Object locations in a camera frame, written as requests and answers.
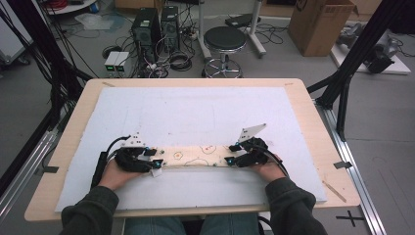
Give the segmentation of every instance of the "black stool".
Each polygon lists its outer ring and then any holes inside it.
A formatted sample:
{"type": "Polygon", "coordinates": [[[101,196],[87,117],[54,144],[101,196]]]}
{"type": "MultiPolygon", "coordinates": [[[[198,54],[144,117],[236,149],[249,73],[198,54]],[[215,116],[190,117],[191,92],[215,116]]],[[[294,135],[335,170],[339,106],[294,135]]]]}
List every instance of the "black stool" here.
{"type": "Polygon", "coordinates": [[[202,76],[242,77],[241,67],[228,56],[245,47],[247,37],[241,30],[231,26],[214,27],[205,33],[204,41],[210,51],[220,53],[220,59],[208,61],[202,76]]]}

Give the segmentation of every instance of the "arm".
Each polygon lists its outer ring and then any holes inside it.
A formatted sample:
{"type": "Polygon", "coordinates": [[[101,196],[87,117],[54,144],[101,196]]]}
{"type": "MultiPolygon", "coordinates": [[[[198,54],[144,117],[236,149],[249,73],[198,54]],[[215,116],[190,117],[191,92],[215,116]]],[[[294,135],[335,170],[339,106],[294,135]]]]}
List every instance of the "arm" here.
{"type": "Polygon", "coordinates": [[[111,160],[98,186],[75,206],[64,208],[62,211],[64,230],[61,234],[111,234],[113,215],[118,205],[118,196],[114,190],[141,174],[125,172],[114,160],[111,160]]]}
{"type": "Polygon", "coordinates": [[[271,228],[278,234],[327,234],[323,225],[312,216],[314,195],[300,189],[287,178],[275,163],[252,166],[270,182],[265,187],[271,211],[271,228]]]}

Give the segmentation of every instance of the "dark sleeve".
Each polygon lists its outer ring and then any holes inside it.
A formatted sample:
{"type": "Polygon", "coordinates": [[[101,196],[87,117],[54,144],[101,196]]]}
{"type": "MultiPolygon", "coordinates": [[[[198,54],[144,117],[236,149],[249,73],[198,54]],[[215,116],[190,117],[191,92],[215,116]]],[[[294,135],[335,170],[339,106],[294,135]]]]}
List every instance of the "dark sleeve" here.
{"type": "Polygon", "coordinates": [[[327,234],[313,217],[314,195],[299,188],[291,179],[280,178],[265,188],[271,210],[271,228],[275,235],[327,234]]]}
{"type": "Polygon", "coordinates": [[[93,188],[75,206],[62,211],[62,235],[111,234],[118,196],[106,187],[93,188]]]}

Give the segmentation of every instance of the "hand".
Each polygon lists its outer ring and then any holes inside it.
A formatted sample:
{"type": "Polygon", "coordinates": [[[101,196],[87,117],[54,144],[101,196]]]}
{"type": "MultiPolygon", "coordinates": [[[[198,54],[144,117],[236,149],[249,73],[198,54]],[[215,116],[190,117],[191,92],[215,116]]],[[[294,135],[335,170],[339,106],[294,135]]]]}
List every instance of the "hand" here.
{"type": "Polygon", "coordinates": [[[104,186],[114,191],[124,186],[128,180],[142,174],[144,173],[124,171],[118,166],[115,160],[112,159],[108,162],[98,186],[104,186]]]}
{"type": "Polygon", "coordinates": [[[284,178],[286,175],[273,160],[269,159],[266,164],[254,164],[251,168],[256,171],[268,183],[284,178]]]}

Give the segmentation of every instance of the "gray floor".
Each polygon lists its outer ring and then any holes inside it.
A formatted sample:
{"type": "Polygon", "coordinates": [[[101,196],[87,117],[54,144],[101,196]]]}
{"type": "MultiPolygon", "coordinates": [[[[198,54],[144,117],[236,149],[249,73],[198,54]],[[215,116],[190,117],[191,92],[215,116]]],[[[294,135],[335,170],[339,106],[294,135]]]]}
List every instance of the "gray floor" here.
{"type": "MultiPolygon", "coordinates": [[[[69,37],[88,65],[100,77],[106,77],[102,50],[127,35],[131,23],[116,20],[110,31],[82,31],[74,21],[63,19],[65,27],[78,31],[69,37]]],[[[222,25],[226,17],[207,20],[207,28],[222,25]]],[[[263,23],[286,26],[288,20],[263,19],[263,23]]],[[[266,43],[267,54],[259,59],[251,44],[231,58],[244,70],[244,77],[297,77],[306,86],[331,75],[337,68],[330,57],[305,58],[293,44],[287,31],[277,33],[283,44],[266,43]]],[[[403,50],[415,54],[415,39],[398,36],[403,50]]],[[[203,58],[197,42],[193,67],[185,72],[172,71],[169,77],[201,77],[203,58]]],[[[414,58],[397,55],[412,71],[414,58]]],[[[90,70],[75,57],[83,71],[90,70]]],[[[36,65],[13,66],[1,71],[0,78],[0,173],[6,170],[28,136],[44,117],[50,105],[50,86],[36,65]]],[[[389,234],[415,234],[415,73],[409,75],[368,74],[358,72],[351,83],[346,116],[346,140],[357,162],[370,196],[389,234]]],[[[311,94],[316,98],[321,91],[311,94]]],[[[34,175],[18,198],[9,215],[0,225],[0,234],[57,234],[57,222],[32,223],[23,218],[25,208],[40,176],[34,175]]],[[[369,234],[365,221],[337,219],[336,216],[362,217],[360,208],[315,210],[329,234],[369,234]]],[[[115,222],[113,234],[119,234],[121,221],[115,222]]]]}

